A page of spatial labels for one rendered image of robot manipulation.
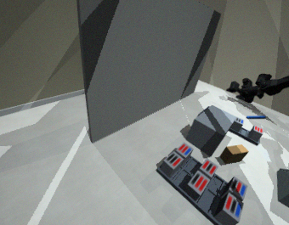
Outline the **tan cardboard box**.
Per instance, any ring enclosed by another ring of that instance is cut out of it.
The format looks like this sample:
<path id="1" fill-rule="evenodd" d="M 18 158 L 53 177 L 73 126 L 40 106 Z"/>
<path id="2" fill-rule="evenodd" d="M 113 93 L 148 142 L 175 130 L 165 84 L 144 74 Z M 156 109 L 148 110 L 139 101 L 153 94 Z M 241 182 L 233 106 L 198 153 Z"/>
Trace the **tan cardboard box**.
<path id="1" fill-rule="evenodd" d="M 225 164 L 233 163 L 242 161 L 248 152 L 249 151 L 242 144 L 226 146 L 219 157 Z"/>

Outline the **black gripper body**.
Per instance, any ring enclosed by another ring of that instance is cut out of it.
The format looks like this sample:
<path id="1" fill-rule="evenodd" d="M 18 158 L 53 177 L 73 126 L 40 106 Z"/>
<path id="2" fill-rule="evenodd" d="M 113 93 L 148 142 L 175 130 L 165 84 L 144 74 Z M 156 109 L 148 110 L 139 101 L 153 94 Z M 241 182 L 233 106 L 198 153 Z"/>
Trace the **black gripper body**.
<path id="1" fill-rule="evenodd" d="M 239 89 L 240 85 L 237 82 L 231 82 L 229 90 L 231 92 L 238 92 L 241 96 L 246 98 L 246 102 L 251 103 L 253 102 L 254 96 L 250 94 L 250 88 L 252 87 L 251 85 L 248 87 L 243 87 L 242 89 Z"/>

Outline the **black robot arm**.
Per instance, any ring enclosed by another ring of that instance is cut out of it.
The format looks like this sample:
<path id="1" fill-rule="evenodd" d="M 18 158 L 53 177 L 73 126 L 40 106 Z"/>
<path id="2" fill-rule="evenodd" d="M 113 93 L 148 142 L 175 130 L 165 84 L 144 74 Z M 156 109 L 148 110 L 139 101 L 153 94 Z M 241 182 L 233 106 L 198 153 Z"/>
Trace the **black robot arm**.
<path id="1" fill-rule="evenodd" d="M 260 74 L 257 81 L 255 82 L 257 86 L 252 86 L 252 81 L 249 78 L 244 78 L 242 80 L 243 87 L 252 86 L 250 88 L 250 94 L 252 96 L 257 95 L 259 98 L 264 96 L 264 93 L 269 96 L 274 96 L 279 93 L 283 88 L 289 87 L 289 76 L 282 77 L 281 79 L 270 80 L 272 75 L 270 74 Z"/>

